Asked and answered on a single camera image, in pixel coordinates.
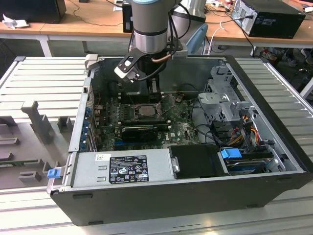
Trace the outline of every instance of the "yellow wire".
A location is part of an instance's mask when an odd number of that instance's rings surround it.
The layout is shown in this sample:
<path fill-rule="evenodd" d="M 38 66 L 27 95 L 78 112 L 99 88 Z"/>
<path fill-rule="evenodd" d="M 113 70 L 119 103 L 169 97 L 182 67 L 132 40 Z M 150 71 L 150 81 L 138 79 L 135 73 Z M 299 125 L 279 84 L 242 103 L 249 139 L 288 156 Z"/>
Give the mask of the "yellow wire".
<path fill-rule="evenodd" d="M 235 144 L 237 141 L 241 140 L 242 138 L 243 138 L 243 136 L 240 135 L 238 138 L 236 138 L 235 140 L 233 140 L 229 145 Z"/>
<path fill-rule="evenodd" d="M 254 136 L 255 136 L 255 139 L 254 139 L 254 140 L 255 140 L 255 143 L 258 144 L 256 130 L 251 129 L 251 131 L 254 133 Z"/>

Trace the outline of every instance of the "desk leg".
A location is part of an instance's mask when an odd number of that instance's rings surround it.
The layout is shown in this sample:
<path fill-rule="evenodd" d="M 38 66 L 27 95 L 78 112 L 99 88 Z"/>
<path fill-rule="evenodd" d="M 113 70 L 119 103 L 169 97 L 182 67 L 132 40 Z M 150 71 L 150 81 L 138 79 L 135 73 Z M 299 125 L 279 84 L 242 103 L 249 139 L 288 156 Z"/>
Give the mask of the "desk leg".
<path fill-rule="evenodd" d="M 82 43 L 83 43 L 84 52 L 85 52 L 85 53 L 88 53 L 89 50 L 88 50 L 87 42 L 86 42 L 86 41 L 83 41 Z"/>
<path fill-rule="evenodd" d="M 40 42 L 41 48 L 44 52 L 45 57 L 52 57 L 52 53 L 49 47 L 49 39 L 47 35 L 39 35 L 37 40 Z"/>
<path fill-rule="evenodd" d="M 305 88 L 303 88 L 300 95 L 303 98 L 306 98 L 306 97 L 308 97 L 308 95 L 311 93 L 312 90 L 313 90 L 313 78 L 311 78 L 310 82 L 305 86 Z"/>
<path fill-rule="evenodd" d="M 254 48 L 254 50 L 251 50 L 250 56 L 253 56 L 253 52 L 255 52 L 257 49 L 257 47 L 253 47 L 253 48 Z"/>

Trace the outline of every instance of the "floor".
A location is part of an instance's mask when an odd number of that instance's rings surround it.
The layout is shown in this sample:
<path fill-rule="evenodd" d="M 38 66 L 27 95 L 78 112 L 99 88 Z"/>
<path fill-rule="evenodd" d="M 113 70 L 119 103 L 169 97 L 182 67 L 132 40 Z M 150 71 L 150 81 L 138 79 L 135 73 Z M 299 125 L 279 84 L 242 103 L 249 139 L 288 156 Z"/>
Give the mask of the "floor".
<path fill-rule="evenodd" d="M 82 42 L 79 41 L 50 41 L 50 48 L 54 56 L 85 56 Z M 87 42 L 90 53 L 97 53 L 106 56 L 125 55 L 128 48 L 128 43 L 124 42 Z M 215 52 L 219 52 L 216 46 L 213 47 Z M 211 54 L 218 55 L 233 55 L 236 58 L 250 58 L 250 47 L 227 47 L 222 53 L 212 52 Z M 294 55 L 299 61 L 303 61 L 304 57 L 300 50 L 294 49 Z M 11 65 L 16 56 L 44 56 L 41 46 L 36 40 L 18 40 L 7 39 L 0 40 L 0 77 L 5 73 L 6 69 Z M 278 64 L 277 70 L 297 89 L 303 81 L 302 75 L 296 75 L 301 68 L 290 67 L 285 59 Z"/>

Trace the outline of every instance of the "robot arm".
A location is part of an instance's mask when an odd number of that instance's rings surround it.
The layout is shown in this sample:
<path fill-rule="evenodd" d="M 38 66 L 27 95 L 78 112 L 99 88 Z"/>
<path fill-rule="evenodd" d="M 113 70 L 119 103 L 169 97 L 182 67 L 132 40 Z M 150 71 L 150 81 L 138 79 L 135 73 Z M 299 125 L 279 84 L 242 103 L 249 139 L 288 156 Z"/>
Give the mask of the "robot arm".
<path fill-rule="evenodd" d="M 171 9 L 178 4 L 182 6 L 182 9 L 178 7 L 173 15 L 169 14 Z M 198 38 L 205 35 L 207 25 L 204 23 L 204 6 L 205 0 L 133 0 L 136 48 L 131 50 L 118 64 L 114 70 L 115 73 L 119 77 L 127 77 L 127 80 L 131 81 L 144 81 L 151 78 L 158 80 L 158 74 L 166 68 L 167 60 L 175 54 L 177 49 L 182 49 L 179 47 L 179 39 L 196 48 L 195 40 L 187 39 L 197 38 L 196 41 L 199 42 Z M 201 33 L 198 29 L 203 24 L 206 28 L 202 28 Z M 170 43 L 168 43 L 168 28 L 172 38 Z M 145 77 L 139 78 L 139 74 L 134 68 L 135 64 L 140 71 L 146 74 Z"/>
<path fill-rule="evenodd" d="M 136 47 L 145 54 L 162 52 L 167 46 L 168 12 L 181 0 L 133 0 Z"/>
<path fill-rule="evenodd" d="M 180 2 L 181 0 L 132 1 L 136 48 L 131 50 L 115 68 L 114 71 L 119 77 L 128 77 L 131 81 L 138 79 L 135 64 L 147 75 L 145 77 L 147 79 L 156 77 L 165 69 L 166 62 L 159 63 L 153 60 L 167 56 L 168 15 Z"/>

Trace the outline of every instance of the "warning label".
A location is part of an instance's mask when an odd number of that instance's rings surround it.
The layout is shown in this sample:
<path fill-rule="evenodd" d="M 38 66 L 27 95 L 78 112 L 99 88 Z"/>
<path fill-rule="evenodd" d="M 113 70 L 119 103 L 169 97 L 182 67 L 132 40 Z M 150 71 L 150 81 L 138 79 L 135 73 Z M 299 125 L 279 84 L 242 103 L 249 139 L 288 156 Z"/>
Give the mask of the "warning label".
<path fill-rule="evenodd" d="M 110 158 L 111 184 L 149 181 L 147 156 L 127 156 Z"/>

